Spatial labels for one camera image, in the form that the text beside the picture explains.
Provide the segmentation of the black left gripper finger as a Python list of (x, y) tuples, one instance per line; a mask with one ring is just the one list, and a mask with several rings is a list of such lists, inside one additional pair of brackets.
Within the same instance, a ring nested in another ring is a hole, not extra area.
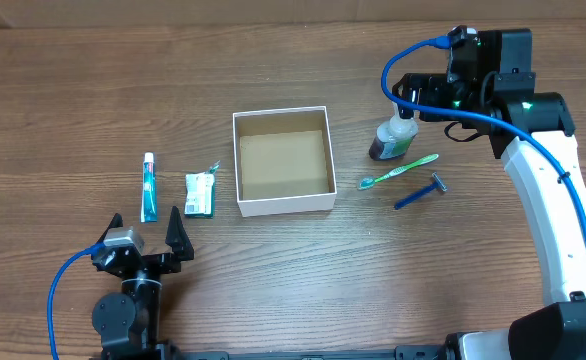
[(111, 244), (118, 236), (118, 231), (123, 227), (123, 219), (119, 213), (115, 213), (107, 229), (103, 233), (103, 243)]
[(180, 211), (176, 206), (171, 208), (165, 243), (180, 260), (194, 259), (194, 247), (186, 233)]

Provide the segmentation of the clear soap pump bottle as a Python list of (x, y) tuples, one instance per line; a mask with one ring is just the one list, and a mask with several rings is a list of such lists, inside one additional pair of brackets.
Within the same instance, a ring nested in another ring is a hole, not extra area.
[(406, 154), (419, 127), (413, 117), (400, 116), (399, 107), (393, 104), (394, 114), (377, 127), (369, 148), (369, 157), (376, 161), (400, 158)]

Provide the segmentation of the blue disposable razor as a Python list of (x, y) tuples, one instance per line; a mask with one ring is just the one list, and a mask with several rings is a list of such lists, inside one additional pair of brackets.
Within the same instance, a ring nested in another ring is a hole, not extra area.
[(438, 191), (440, 193), (446, 193), (448, 191), (448, 187), (446, 186), (446, 184), (444, 183), (444, 181), (442, 180), (442, 178), (436, 173), (433, 172), (431, 175), (431, 183), (425, 187), (423, 187), (422, 189), (412, 193), (411, 195), (397, 201), (394, 204), (394, 209), (395, 210), (399, 210), (417, 200), (419, 200), (420, 198), (426, 196), (427, 194), (434, 192), (434, 191)]

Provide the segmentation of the green toothbrush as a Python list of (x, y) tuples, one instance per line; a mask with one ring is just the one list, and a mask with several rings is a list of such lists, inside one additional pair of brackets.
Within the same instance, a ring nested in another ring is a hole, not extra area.
[(427, 155), (425, 157), (422, 157), (412, 163), (406, 164), (406, 165), (402, 165), (399, 166), (391, 171), (389, 171), (388, 173), (386, 173), (385, 175), (382, 175), (380, 177), (376, 177), (376, 178), (372, 178), (372, 177), (367, 177), (361, 180), (361, 182), (359, 183), (358, 189), (359, 190), (368, 190), (372, 187), (374, 187), (377, 183), (388, 180), (390, 178), (399, 176), (413, 168), (416, 167), (420, 167), (429, 163), (434, 162), (435, 160), (437, 160), (439, 158), (438, 154), (430, 154)]

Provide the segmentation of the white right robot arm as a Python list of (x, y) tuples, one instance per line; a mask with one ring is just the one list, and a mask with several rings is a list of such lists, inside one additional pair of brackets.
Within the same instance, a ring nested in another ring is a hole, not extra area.
[(447, 52), (444, 73), (408, 73), (382, 90), (403, 117), (488, 137), (523, 204), (544, 302), (505, 329), (449, 335), (438, 357), (586, 359), (586, 187), (564, 98), (535, 89), (532, 33), (459, 26), (429, 45)]

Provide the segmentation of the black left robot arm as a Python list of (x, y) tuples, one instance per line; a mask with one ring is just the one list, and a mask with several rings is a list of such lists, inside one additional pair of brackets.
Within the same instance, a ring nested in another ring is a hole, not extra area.
[(121, 280), (121, 290), (99, 299), (92, 311), (92, 325), (101, 337), (103, 359), (182, 359), (179, 348), (159, 339), (164, 275), (181, 271), (194, 258), (180, 210), (171, 209), (165, 243), (169, 252), (143, 253), (144, 241), (134, 228), (126, 228), (116, 214), (96, 242), (91, 255), (97, 270)]

